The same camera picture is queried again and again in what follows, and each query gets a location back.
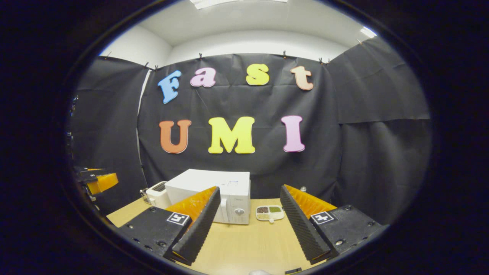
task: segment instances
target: black backdrop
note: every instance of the black backdrop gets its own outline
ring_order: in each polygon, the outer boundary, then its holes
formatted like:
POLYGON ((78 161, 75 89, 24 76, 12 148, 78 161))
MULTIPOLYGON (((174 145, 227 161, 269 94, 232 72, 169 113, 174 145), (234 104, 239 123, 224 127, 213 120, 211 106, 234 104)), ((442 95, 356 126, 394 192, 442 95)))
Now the black backdrop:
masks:
MULTIPOLYGON (((135 136, 137 107, 147 69, 99 58, 79 86, 73 117, 75 163, 113 168, 120 183, 98 204, 114 211, 146 187, 135 136)), ((364 41, 333 59, 318 61, 270 54, 228 54, 168 65, 152 71, 141 98, 140 157, 148 186, 193 169, 251 172, 251 198, 278 197, 289 184, 335 205, 353 204, 391 223, 415 196, 431 150, 428 107, 415 76, 379 38, 364 41), (246 68, 266 64, 270 81, 246 83, 246 68), (301 90, 291 68, 311 71, 311 91, 301 90), (193 87, 199 68, 216 69, 216 84, 193 87), (178 96, 163 104, 158 82, 180 70, 178 96), (306 149, 286 153, 281 117, 299 115, 306 149), (241 116, 255 118, 256 152, 210 154, 208 120, 223 117, 230 128, 241 116), (189 119, 188 147, 169 154, 160 145, 159 123, 171 120, 173 144, 181 119, 189 119)))
POLYGON ((107 215, 134 201, 146 187, 137 151, 137 108, 149 69, 116 58, 98 58, 83 75, 70 118, 74 164, 106 168, 119 183, 96 195, 107 215))
MULTIPOLYGON (((310 193, 322 198, 331 196, 339 169, 340 140, 333 81, 325 66, 312 60, 286 58, 270 54, 229 54, 205 57, 169 65, 148 79, 141 100, 138 131, 141 160, 148 184, 170 180, 189 169, 249 171, 251 198, 278 198, 280 186, 306 186, 310 193), (270 81, 263 86, 246 82, 246 68, 251 64, 266 64, 270 81), (311 91, 301 90, 290 69, 305 66, 312 73, 311 91), (195 71, 212 67, 217 71, 216 84, 210 88, 190 85, 195 71), (178 96, 163 104, 158 82, 180 70, 178 96), (281 118, 299 115, 301 140, 306 149, 286 153, 285 126, 281 118), (230 129, 241 116, 255 118, 252 141, 253 154, 232 151, 210 154, 212 117, 223 117, 230 129), (175 122, 189 119, 189 142, 180 154, 168 154, 161 149, 160 128, 163 120, 175 122)), ((178 143, 179 127, 172 130, 172 141, 178 143)))

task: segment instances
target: yellow letter m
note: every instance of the yellow letter m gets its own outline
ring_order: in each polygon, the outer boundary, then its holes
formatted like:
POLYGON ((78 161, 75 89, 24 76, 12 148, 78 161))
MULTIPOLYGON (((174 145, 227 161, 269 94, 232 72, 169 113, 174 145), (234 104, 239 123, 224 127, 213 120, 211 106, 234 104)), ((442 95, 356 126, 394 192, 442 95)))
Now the yellow letter m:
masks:
POLYGON ((255 147, 251 143, 251 126, 255 119, 249 116, 242 116, 236 121, 233 130, 229 128, 222 117, 213 117, 209 120, 212 126, 212 141, 209 153, 221 154, 223 149, 221 141, 228 153, 233 150, 234 144, 238 141, 238 146, 234 151, 238 154, 255 153, 255 147))

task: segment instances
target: letter i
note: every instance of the letter i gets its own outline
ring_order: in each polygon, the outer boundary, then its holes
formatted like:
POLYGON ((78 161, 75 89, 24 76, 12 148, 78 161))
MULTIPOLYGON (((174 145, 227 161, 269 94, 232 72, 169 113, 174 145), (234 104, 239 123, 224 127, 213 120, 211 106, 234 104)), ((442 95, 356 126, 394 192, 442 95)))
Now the letter i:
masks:
POLYGON ((288 115, 281 119, 285 124, 285 132, 287 135, 287 143, 284 146, 285 152, 301 152, 306 146, 301 142, 301 132, 299 123, 302 117, 298 115, 288 115))

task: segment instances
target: wooden table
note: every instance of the wooden table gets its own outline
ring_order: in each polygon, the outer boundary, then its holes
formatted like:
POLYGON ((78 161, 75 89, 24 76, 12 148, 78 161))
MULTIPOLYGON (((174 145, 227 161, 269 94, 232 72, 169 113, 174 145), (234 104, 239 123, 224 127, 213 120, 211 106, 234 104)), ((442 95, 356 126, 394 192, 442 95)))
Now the wooden table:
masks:
MULTIPOLYGON (((190 269, 211 275, 248 275, 262 269, 273 275, 285 271, 308 269, 311 265, 304 256, 287 215, 273 224, 256 219, 256 207, 282 205, 280 199, 251 200, 249 225, 213 223, 209 234, 190 269)), ((107 218, 120 227, 150 207, 142 199, 111 213, 107 218)))

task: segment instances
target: ceiling light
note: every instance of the ceiling light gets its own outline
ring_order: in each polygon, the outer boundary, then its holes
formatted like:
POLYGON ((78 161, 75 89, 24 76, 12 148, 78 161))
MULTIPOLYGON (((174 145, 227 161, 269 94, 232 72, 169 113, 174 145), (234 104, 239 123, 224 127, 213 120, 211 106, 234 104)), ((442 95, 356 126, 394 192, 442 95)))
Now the ceiling light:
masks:
POLYGON ((363 34, 365 34, 366 36, 372 38, 374 36, 377 36, 377 34, 375 34, 374 32, 372 32, 370 29, 367 29, 366 27, 363 27, 361 30, 360 30, 363 34))
MULTIPOLYGON (((246 1, 246 0, 190 0, 190 2, 192 2, 198 10, 210 6, 218 5, 218 4, 236 2, 236 1, 246 1)), ((275 1, 275 2, 287 3, 288 0, 263 0, 263 1, 275 1)))

